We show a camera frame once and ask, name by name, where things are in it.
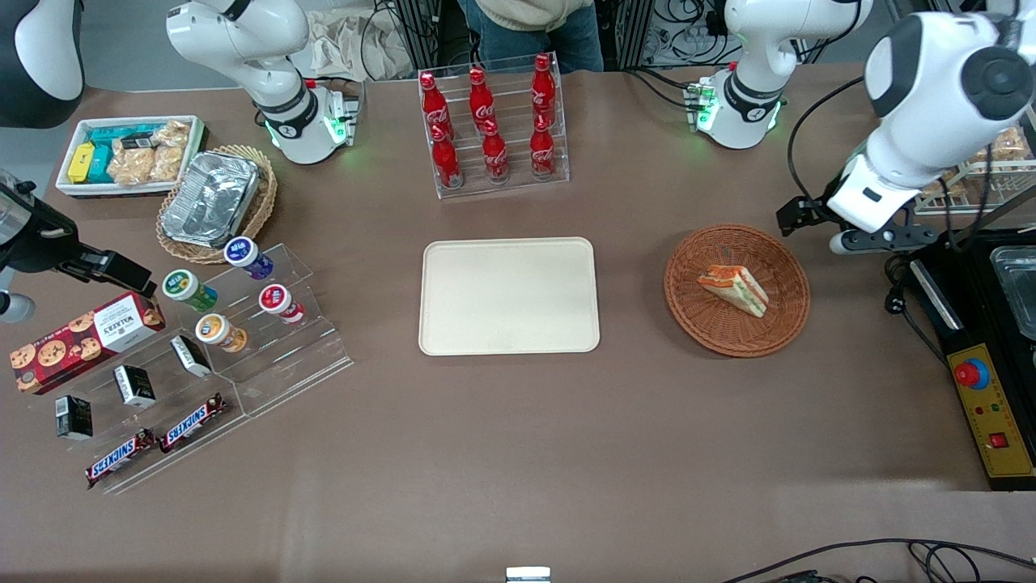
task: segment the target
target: brown tabletop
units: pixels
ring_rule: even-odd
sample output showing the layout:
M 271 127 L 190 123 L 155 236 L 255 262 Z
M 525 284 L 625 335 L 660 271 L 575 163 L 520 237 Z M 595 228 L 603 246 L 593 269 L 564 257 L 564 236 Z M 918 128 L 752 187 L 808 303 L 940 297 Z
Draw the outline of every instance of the brown tabletop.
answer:
M 559 583 L 717 581 L 893 535 L 1032 556 L 1036 494 L 985 491 L 945 370 L 882 309 L 883 256 L 831 254 L 833 226 L 785 239 L 812 314 L 768 358 L 712 354 L 666 310 L 665 260 L 688 231 L 732 221 L 777 233 L 774 211 L 796 194 L 793 121 L 859 72 L 800 67 L 777 128 L 747 151 L 691 135 L 679 109 L 628 76 L 567 76 L 572 181 L 452 203 L 432 190 L 410 82 L 371 86 L 355 146 L 312 167 L 277 152 L 242 91 L 91 91 L 80 117 L 195 114 L 210 145 L 268 153 L 281 190 L 260 241 L 287 242 L 314 268 L 356 365 L 119 496 L 85 491 L 84 461 L 46 409 L 26 409 L 47 398 L 0 381 L 0 578 L 499 581 L 506 566 L 546 564 Z M 798 140 L 804 180 L 818 191 L 874 125 L 862 87 L 818 110 Z M 160 198 L 51 188 L 48 200 L 91 244 L 160 275 L 186 266 L 154 237 Z M 560 235 L 594 243 L 596 351 L 421 353 L 429 242 Z M 56 273 L 20 274 L 15 289 L 38 312 L 0 329 L 3 352 L 116 294 Z M 899 547 L 810 565 L 918 575 Z

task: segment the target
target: red bottle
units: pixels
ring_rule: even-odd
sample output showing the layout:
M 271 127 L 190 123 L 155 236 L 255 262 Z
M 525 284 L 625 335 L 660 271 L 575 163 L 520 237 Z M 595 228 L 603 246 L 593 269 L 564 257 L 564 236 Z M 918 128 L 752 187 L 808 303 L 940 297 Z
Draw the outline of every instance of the red bottle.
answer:
M 493 93 L 486 87 L 486 71 L 481 66 L 472 66 L 470 77 L 471 95 L 467 101 L 471 107 L 474 128 L 484 135 L 486 121 L 496 121 L 496 114 L 493 112 Z
M 438 123 L 447 132 L 447 136 L 453 140 L 457 137 L 454 132 L 453 122 L 450 121 L 450 110 L 447 108 L 447 98 L 442 96 L 442 91 L 435 86 L 435 76 L 431 72 L 421 74 L 421 110 L 425 112 L 425 122 L 431 127 L 432 123 Z
M 534 122 L 536 129 L 528 142 L 533 157 L 533 177 L 541 182 L 550 179 L 554 173 L 554 137 L 550 135 L 550 123 L 545 115 L 537 115 Z
M 495 119 L 485 123 L 486 139 L 482 140 L 482 153 L 486 157 L 486 175 L 494 184 L 502 184 L 511 176 L 508 166 L 508 144 L 500 137 L 500 128 Z
M 435 123 L 431 127 L 432 134 L 432 159 L 435 161 L 435 171 L 439 175 L 439 182 L 444 187 L 457 188 L 464 184 L 464 175 L 460 172 L 460 163 L 457 162 L 457 150 L 447 137 L 445 128 Z
M 554 76 L 550 74 L 550 55 L 536 56 L 536 72 L 533 74 L 533 115 L 547 118 L 547 126 L 554 125 Z

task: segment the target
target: white storage box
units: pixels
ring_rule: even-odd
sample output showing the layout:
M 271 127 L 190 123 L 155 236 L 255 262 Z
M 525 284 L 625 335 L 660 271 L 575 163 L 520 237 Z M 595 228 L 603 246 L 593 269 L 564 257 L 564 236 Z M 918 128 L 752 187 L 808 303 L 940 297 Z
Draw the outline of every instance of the white storage box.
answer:
M 202 136 L 205 133 L 205 123 L 194 115 L 159 115 L 152 117 L 105 117 L 102 119 L 84 119 L 76 124 L 76 130 L 71 134 L 71 141 L 65 150 L 64 161 L 58 170 L 54 185 L 61 192 L 75 198 L 116 198 L 124 196 L 153 196 L 169 192 L 175 181 L 171 182 L 146 182 L 122 186 L 115 182 L 91 184 L 76 183 L 68 179 L 68 166 L 71 165 L 73 154 L 80 144 L 86 142 L 90 130 L 95 127 L 112 127 L 118 125 L 137 125 L 141 123 L 165 123 L 170 119 L 182 121 L 191 124 L 191 134 L 188 137 L 188 146 L 183 151 L 183 161 L 180 162 L 180 172 L 177 178 L 183 176 L 183 172 L 191 164 L 191 158 L 198 153 L 201 147 Z

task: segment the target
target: brown wicker basket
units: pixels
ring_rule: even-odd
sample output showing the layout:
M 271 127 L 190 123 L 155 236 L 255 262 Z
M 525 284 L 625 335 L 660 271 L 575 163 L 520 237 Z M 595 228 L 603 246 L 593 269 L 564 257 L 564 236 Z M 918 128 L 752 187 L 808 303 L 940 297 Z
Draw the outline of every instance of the brown wicker basket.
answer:
M 698 284 L 709 265 L 748 267 L 770 297 L 762 318 L 721 300 Z M 802 265 L 773 236 L 753 227 L 719 224 L 677 245 L 665 268 L 665 299 L 695 341 L 720 354 L 758 357 L 786 347 L 809 316 L 809 282 Z
M 255 238 L 259 234 L 259 229 L 266 222 L 266 218 L 274 212 L 274 201 L 277 199 L 277 176 L 274 174 L 274 167 L 270 166 L 266 154 L 252 146 L 226 145 L 213 148 L 211 151 L 239 155 L 259 165 L 262 173 L 259 181 L 259 190 L 256 192 L 255 198 L 252 199 L 252 204 L 244 214 L 244 220 L 241 221 L 244 228 L 240 232 L 240 234 Z M 166 233 L 162 232 L 162 213 L 166 211 L 166 208 L 169 208 L 169 204 L 176 197 L 176 193 L 179 190 L 180 182 L 177 181 L 173 185 L 173 190 L 169 191 L 169 195 L 166 196 L 166 199 L 162 202 L 162 208 L 159 210 L 160 218 L 155 223 L 154 228 L 159 233 L 159 242 L 162 243 L 162 247 L 169 251 L 174 257 L 186 259 L 192 263 L 212 265 L 225 262 L 223 259 L 223 249 L 209 249 L 200 244 L 180 242 L 179 240 L 169 238 L 166 236 Z

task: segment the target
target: sandwich slice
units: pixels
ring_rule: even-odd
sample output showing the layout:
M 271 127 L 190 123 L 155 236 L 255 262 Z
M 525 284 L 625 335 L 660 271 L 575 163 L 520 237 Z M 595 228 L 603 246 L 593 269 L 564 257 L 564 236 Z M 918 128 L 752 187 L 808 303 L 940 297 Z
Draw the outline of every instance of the sandwich slice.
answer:
M 698 278 L 698 284 L 755 318 L 767 314 L 770 298 L 742 265 L 709 265 L 704 274 Z

